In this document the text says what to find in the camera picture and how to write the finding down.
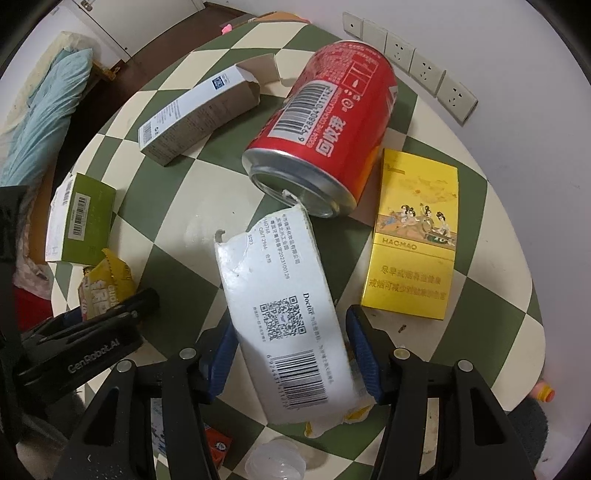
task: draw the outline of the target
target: red soda can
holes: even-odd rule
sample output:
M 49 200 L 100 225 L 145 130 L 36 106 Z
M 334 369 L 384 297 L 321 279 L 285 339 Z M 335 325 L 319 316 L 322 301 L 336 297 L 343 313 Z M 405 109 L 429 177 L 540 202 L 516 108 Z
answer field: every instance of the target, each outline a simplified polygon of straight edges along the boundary
M 277 111 L 248 145 L 242 165 L 252 182 L 308 213 L 348 215 L 379 154 L 398 86 L 375 48 L 343 40 L 318 50 Z

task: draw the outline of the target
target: blue pillow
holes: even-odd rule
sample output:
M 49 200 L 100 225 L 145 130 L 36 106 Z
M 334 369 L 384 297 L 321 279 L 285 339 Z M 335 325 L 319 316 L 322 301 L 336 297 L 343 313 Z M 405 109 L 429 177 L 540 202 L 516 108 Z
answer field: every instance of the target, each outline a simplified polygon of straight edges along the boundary
M 60 61 L 65 59 L 68 55 L 72 55 L 75 51 L 74 50 L 65 50 L 65 49 L 61 49 L 60 52 L 56 55 L 56 58 L 53 59 L 53 61 L 51 62 L 51 65 L 49 65 L 49 69 L 47 70 L 47 73 L 45 74 L 45 77 L 43 77 L 43 80 L 45 80 L 45 78 L 47 78 L 47 75 L 49 74 L 49 72 L 51 71 L 51 69 Z M 39 88 L 41 88 L 41 84 L 43 83 L 43 80 L 39 82 L 39 85 L 37 85 L 35 87 L 35 89 L 31 92 L 31 94 L 29 95 L 29 97 L 27 98 L 27 105 L 31 106 L 33 104 L 33 100 L 35 99 L 35 95 L 37 94 L 37 92 L 39 91 Z
M 0 186 L 37 187 L 57 158 L 92 68 L 92 49 L 61 59 L 47 73 L 17 127 Z

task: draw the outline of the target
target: green box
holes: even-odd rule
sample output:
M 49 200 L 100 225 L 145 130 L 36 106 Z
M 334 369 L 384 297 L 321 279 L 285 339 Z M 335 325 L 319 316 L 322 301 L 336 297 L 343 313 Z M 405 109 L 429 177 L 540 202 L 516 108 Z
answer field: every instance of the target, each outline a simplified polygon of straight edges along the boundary
M 69 174 L 51 201 L 45 260 L 96 265 L 109 244 L 115 189 L 82 173 Z

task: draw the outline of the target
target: blue gripper pad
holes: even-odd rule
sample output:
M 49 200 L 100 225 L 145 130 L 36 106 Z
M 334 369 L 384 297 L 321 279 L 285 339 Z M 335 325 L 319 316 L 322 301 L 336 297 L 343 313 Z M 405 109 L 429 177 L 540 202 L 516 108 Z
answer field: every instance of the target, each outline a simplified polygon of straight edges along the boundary
M 363 376 L 365 388 L 375 401 L 380 403 L 384 396 L 380 382 L 380 367 L 374 352 L 372 351 L 366 332 L 363 331 L 360 322 L 366 323 L 369 328 L 371 328 L 371 326 L 363 312 L 361 312 L 363 319 L 358 317 L 355 312 L 355 307 L 361 309 L 360 306 L 350 306 L 345 317 L 347 336 L 349 337 L 349 342 L 353 348 L 355 359 L 357 360 L 359 370 Z
M 238 348 L 238 337 L 236 336 L 236 330 L 229 320 L 229 312 L 223 315 L 220 323 L 224 323 L 226 328 L 223 332 L 222 339 L 220 340 L 219 347 L 214 353 L 213 360 L 209 364 L 209 394 L 213 397 L 217 397 L 222 393 L 228 374 L 230 373 L 230 367 L 234 360 L 234 354 L 236 354 L 236 348 Z

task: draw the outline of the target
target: wall plate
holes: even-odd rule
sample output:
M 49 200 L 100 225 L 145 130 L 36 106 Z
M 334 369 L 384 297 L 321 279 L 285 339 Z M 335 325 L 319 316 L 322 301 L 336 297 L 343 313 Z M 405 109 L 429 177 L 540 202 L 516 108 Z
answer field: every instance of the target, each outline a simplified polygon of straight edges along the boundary
M 450 77 L 448 72 L 443 76 L 437 91 L 437 100 L 461 124 L 466 121 L 478 103 L 478 99 L 472 92 Z
M 437 93 L 445 70 L 436 66 L 431 60 L 423 57 L 417 50 L 408 69 L 410 75 L 432 95 Z
M 391 62 L 398 65 L 405 72 L 410 68 L 415 48 L 402 38 L 388 32 L 385 54 Z
M 343 30 L 361 40 L 363 36 L 363 20 L 349 12 L 343 12 Z
M 369 43 L 372 47 L 384 53 L 387 35 L 388 31 L 385 28 L 380 27 L 374 22 L 370 22 L 366 18 L 363 19 L 361 40 L 365 43 Z

